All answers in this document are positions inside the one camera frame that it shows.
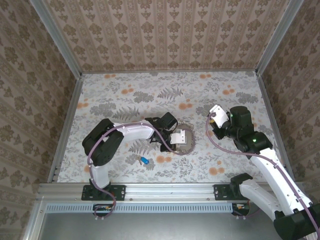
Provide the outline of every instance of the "small blue block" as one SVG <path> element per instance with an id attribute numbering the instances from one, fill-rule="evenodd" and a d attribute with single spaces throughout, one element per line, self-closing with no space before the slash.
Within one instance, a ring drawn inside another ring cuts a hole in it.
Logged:
<path id="1" fill-rule="evenodd" d="M 141 160 L 141 162 L 143 162 L 144 164 L 149 164 L 149 160 L 146 159 L 146 158 L 143 157 L 143 156 L 140 158 L 140 160 Z"/>

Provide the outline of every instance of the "silver extrusion bar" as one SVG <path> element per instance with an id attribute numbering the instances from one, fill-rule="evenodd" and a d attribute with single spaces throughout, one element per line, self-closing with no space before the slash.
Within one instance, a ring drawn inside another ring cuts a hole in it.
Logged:
<path id="1" fill-rule="evenodd" d="M 56 152 L 53 158 L 52 166 L 51 166 L 50 173 L 47 180 L 48 183 L 51 183 L 54 179 L 55 174 L 58 174 L 56 172 L 56 169 L 60 167 L 60 164 L 64 158 L 67 143 L 68 143 L 68 138 L 69 138 L 70 130 L 72 127 L 72 122 L 76 114 L 78 100 L 81 94 L 82 86 L 83 86 L 83 81 L 81 79 L 77 80 L 73 90 L 70 105 L 65 116 L 60 139 L 56 147 Z"/>
<path id="2" fill-rule="evenodd" d="M 40 201 L 33 206 L 23 240 L 38 240 L 44 222 L 47 203 Z"/>
<path id="3" fill-rule="evenodd" d="M 124 70 L 124 71 L 84 71 L 83 74 L 144 74 L 144 73 L 215 73 L 215 72 L 254 72 L 252 68 L 242 69 L 168 69 L 168 70 Z"/>
<path id="4" fill-rule="evenodd" d="M 50 12 L 46 8 L 45 1 L 30 0 L 30 2 L 33 5 L 35 11 L 38 13 L 41 21 L 43 22 L 50 36 L 52 37 L 55 45 L 58 47 L 60 53 L 62 54 L 66 64 L 69 66 L 75 79 L 80 79 L 82 69 L 79 66 L 77 60 L 75 59 L 73 51 L 69 48 L 68 44 L 66 43 L 64 36 L 57 28 L 55 21 L 50 15 Z"/>
<path id="5" fill-rule="evenodd" d="M 245 203 L 246 201 L 215 200 L 213 185 L 226 183 L 114 183 L 126 185 L 125 200 L 129 203 Z M 88 183 L 40 184 L 36 201 L 51 203 L 83 203 L 82 191 Z M 268 192 L 268 183 L 260 182 Z"/>
<path id="6" fill-rule="evenodd" d="M 303 2 L 303 0 L 291 0 L 288 3 L 281 20 L 276 26 L 274 33 L 256 66 L 256 70 L 259 74 L 262 75 L 265 71 Z"/>

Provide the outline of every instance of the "metal floor panel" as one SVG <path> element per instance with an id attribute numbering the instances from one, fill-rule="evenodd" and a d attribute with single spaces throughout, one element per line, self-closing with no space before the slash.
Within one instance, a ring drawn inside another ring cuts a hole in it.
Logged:
<path id="1" fill-rule="evenodd" d="M 281 240 L 263 213 L 246 220 L 230 213 L 46 214 L 39 240 Z"/>

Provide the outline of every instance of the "table surface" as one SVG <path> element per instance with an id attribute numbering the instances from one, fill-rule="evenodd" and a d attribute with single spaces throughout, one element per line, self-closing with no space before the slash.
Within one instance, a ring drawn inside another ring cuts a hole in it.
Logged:
<path id="1" fill-rule="evenodd" d="M 248 173 L 264 182 L 260 171 L 245 156 L 216 149 L 205 133 L 209 109 L 246 106 L 255 129 L 264 132 L 276 146 L 261 90 L 253 71 L 159 72 L 85 74 L 58 182 L 87 183 L 89 167 L 82 141 L 104 118 L 131 123 L 170 112 L 180 125 L 195 135 L 190 155 L 160 152 L 158 143 L 135 140 L 122 143 L 109 164 L 109 178 L 116 183 L 208 183 L 229 182 Z M 236 150 L 230 139 L 218 142 Z M 141 156 L 149 164 L 140 164 Z"/>

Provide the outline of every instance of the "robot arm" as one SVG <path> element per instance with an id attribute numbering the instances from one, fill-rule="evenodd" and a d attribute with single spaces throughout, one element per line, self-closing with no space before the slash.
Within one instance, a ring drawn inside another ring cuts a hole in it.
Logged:
<path id="1" fill-rule="evenodd" d="M 150 139 L 150 143 L 161 143 L 161 152 L 167 152 L 168 149 L 161 141 L 158 134 L 155 133 L 154 129 L 157 129 L 165 140 L 165 143 L 173 151 L 176 150 L 176 144 L 186 143 L 184 130 L 181 130 L 180 133 L 173 133 L 174 130 L 171 130 L 175 125 L 178 125 L 177 119 L 171 113 L 167 112 L 161 118 L 146 118 L 145 120 L 136 122 L 135 125 L 129 124 L 128 126 L 118 128 L 111 132 L 106 140 L 104 139 L 99 143 L 91 155 L 92 175 L 97 186 L 101 189 L 105 189 L 109 186 L 109 168 L 107 163 L 113 158 L 122 142 Z M 117 126 L 122 126 L 122 124 L 113 123 L 107 118 L 103 119 L 83 140 L 82 146 L 84 147 L 85 154 L 88 156 L 91 149 L 102 135 Z"/>
<path id="2" fill-rule="evenodd" d="M 211 117 L 210 125 L 219 140 L 224 137 L 231 138 L 241 152 L 257 154 L 272 160 L 277 167 L 283 170 L 286 179 L 299 193 L 301 199 L 297 199 L 280 171 L 273 164 L 258 156 L 248 156 L 248 158 L 259 168 L 275 197 L 262 189 L 247 173 L 231 179 L 230 189 L 234 196 L 243 196 L 252 200 L 272 219 L 276 231 L 284 240 L 297 240 L 313 233 L 315 228 L 299 200 L 308 206 L 318 225 L 320 223 L 320 204 L 313 204 L 302 193 L 280 163 L 267 136 L 254 130 L 250 111 L 244 106 L 236 106 L 231 108 L 230 112 L 225 112 L 221 106 L 215 105 L 210 112 L 215 113 Z"/>

